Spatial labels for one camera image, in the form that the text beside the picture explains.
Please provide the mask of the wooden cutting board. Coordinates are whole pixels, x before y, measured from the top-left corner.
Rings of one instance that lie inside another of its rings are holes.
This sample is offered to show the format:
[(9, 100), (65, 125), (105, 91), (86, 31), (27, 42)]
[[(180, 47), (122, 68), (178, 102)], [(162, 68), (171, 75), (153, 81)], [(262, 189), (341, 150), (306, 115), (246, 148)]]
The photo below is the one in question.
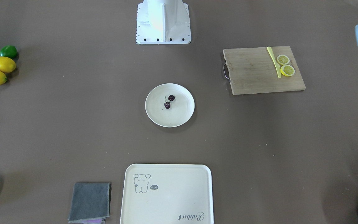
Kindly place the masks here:
[(224, 49), (223, 71), (233, 95), (249, 95), (286, 91), (304, 91), (302, 75), (290, 46), (272, 47), (275, 57), (287, 55), (295, 74), (277, 77), (267, 47)]

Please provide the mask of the green lime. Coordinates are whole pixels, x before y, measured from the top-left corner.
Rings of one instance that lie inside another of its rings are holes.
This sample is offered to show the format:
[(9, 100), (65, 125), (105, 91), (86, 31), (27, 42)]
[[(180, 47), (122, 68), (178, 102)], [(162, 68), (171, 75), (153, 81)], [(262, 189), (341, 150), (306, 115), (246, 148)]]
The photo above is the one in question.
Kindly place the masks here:
[(6, 45), (0, 50), (0, 57), (16, 58), (18, 54), (17, 48), (13, 45)]

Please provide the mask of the dark red cherries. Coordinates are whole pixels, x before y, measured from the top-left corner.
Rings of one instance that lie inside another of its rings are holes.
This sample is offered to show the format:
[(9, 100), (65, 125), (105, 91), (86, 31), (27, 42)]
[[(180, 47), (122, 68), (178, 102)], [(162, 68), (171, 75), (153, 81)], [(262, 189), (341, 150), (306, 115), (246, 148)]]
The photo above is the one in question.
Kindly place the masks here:
[(170, 109), (172, 102), (175, 100), (174, 95), (169, 95), (168, 97), (165, 97), (164, 107), (165, 109)]

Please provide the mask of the cream round plate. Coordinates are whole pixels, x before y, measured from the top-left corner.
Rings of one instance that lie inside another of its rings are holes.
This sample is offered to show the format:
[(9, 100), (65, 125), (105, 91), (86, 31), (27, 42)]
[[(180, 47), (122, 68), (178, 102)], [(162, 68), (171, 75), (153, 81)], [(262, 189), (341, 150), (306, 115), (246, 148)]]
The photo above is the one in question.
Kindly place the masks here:
[(155, 124), (174, 128), (185, 124), (193, 116), (195, 100), (185, 87), (165, 83), (153, 88), (145, 99), (145, 112)]

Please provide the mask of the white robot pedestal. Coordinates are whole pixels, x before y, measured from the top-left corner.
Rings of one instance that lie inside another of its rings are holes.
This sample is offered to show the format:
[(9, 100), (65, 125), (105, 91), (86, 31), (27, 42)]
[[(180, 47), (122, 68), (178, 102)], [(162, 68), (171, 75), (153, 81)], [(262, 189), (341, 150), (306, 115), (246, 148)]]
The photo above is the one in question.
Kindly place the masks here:
[(137, 6), (136, 44), (189, 44), (189, 6), (182, 0), (144, 0)]

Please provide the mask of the grey folded cloth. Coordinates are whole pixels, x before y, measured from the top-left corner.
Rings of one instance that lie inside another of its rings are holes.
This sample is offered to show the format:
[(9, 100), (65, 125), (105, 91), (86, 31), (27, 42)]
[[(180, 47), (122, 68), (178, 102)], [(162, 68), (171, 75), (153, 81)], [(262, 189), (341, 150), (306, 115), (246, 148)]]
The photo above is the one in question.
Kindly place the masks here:
[(105, 224), (110, 216), (109, 182), (77, 182), (74, 184), (68, 223)]

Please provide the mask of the cream rabbit tray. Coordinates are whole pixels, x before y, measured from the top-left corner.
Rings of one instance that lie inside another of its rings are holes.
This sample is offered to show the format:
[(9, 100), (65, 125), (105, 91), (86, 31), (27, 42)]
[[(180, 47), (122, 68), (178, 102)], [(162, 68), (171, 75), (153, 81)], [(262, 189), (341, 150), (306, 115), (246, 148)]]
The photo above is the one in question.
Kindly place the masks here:
[(206, 165), (130, 165), (120, 223), (213, 224), (211, 170)]

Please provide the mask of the yellow plastic knife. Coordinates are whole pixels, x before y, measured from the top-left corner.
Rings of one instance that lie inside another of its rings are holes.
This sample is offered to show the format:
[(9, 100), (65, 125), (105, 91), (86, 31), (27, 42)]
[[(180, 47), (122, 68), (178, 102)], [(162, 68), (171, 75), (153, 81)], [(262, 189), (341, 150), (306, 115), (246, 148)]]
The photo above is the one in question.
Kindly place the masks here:
[(272, 62), (273, 62), (273, 64), (274, 64), (275, 70), (276, 70), (276, 72), (277, 72), (277, 77), (278, 77), (278, 78), (281, 78), (280, 65), (277, 63), (277, 59), (276, 59), (276, 57), (275, 57), (275, 55), (274, 55), (274, 52), (273, 52), (273, 50), (272, 50), (272, 47), (268, 46), (268, 47), (267, 47), (267, 52), (269, 53), (270, 58), (271, 58), (271, 60), (272, 60)]

